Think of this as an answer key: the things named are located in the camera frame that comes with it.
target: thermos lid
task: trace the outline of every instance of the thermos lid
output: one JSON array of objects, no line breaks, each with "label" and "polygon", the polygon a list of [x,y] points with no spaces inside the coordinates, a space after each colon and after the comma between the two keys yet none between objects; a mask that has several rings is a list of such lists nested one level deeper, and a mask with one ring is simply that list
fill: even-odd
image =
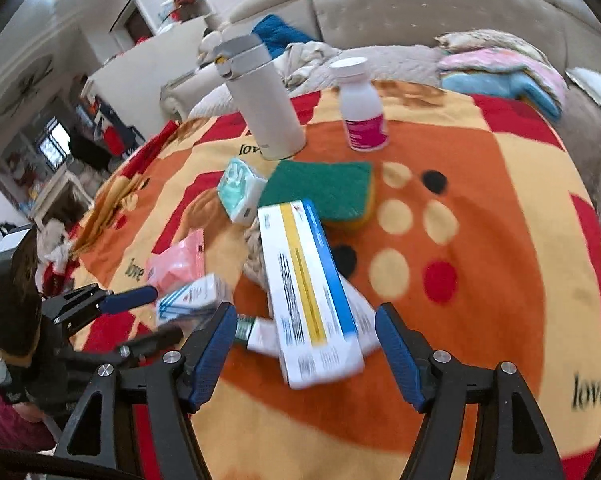
[{"label": "thermos lid", "polygon": [[221,77],[235,79],[272,60],[256,34],[238,36],[214,48],[214,63]]},{"label": "thermos lid", "polygon": [[366,57],[346,57],[329,65],[331,73],[336,77],[350,77],[367,73]]}]

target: pink wrapper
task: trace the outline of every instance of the pink wrapper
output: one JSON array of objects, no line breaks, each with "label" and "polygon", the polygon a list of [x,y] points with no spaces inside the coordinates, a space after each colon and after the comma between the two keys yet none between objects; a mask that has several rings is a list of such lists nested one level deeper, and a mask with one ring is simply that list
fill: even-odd
[{"label": "pink wrapper", "polygon": [[205,275],[204,241],[202,229],[192,231],[180,243],[147,260],[147,283],[158,290],[162,298]]}]

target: green scouring pad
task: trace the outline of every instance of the green scouring pad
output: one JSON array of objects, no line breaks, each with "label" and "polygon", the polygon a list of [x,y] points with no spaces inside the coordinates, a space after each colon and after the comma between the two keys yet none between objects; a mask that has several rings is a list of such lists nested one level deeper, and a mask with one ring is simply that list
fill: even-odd
[{"label": "green scouring pad", "polygon": [[281,160],[269,177],[258,207],[309,198],[325,224],[357,228],[373,212],[373,169],[368,162]]}]

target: orange blanket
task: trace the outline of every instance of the orange blanket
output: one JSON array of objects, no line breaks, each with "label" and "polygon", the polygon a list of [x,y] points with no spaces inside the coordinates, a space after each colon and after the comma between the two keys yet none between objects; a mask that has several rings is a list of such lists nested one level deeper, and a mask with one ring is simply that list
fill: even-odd
[{"label": "orange blanket", "polygon": [[[601,228],[570,157],[526,104],[378,88],[391,140],[375,153],[347,148],[335,91],[294,100],[307,125],[296,160],[374,164],[375,215],[355,232],[327,230],[330,242],[356,250],[351,282],[370,303],[392,301],[432,346],[468,364],[515,362],[568,480],[580,480],[601,435]],[[276,163],[260,156],[239,114],[164,136],[142,171],[118,187],[116,175],[85,218],[76,286],[141,285],[151,253],[203,227],[207,271],[235,288],[239,312],[266,316],[263,291],[242,276],[244,229],[214,188],[231,156],[264,175]],[[77,346],[114,345],[146,327],[150,306],[101,317]],[[292,391],[276,360],[235,348],[192,422],[214,478],[384,480],[400,476],[421,416],[402,401],[381,352],[356,377]],[[465,422],[454,478],[467,473],[475,410]]]}]

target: black dot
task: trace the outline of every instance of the black dot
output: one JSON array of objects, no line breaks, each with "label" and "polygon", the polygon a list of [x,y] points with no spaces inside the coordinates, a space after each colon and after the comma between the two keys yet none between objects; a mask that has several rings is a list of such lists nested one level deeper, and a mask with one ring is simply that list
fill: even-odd
[{"label": "black dot", "polygon": [[331,256],[333,256],[338,272],[343,275],[343,278],[349,280],[358,263],[356,250],[349,245],[338,245],[331,248]]},{"label": "black dot", "polygon": [[436,195],[442,194],[445,189],[447,189],[447,177],[440,173],[440,171],[425,171],[423,173],[422,181],[424,187],[432,193],[436,193]]}]

